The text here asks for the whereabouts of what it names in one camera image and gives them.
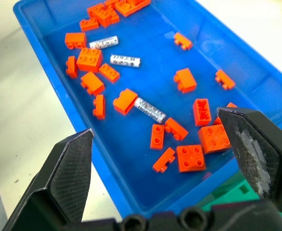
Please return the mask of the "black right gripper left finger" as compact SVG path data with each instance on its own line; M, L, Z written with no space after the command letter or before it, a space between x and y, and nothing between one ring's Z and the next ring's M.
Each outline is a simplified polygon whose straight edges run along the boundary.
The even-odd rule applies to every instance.
M83 217L94 134L86 129L56 143L4 226L5 231L61 231Z

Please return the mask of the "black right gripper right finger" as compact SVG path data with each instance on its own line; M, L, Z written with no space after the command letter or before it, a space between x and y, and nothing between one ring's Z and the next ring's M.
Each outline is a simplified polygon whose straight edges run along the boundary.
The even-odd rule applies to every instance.
M217 111L244 178L261 199L282 212L282 130L257 110Z

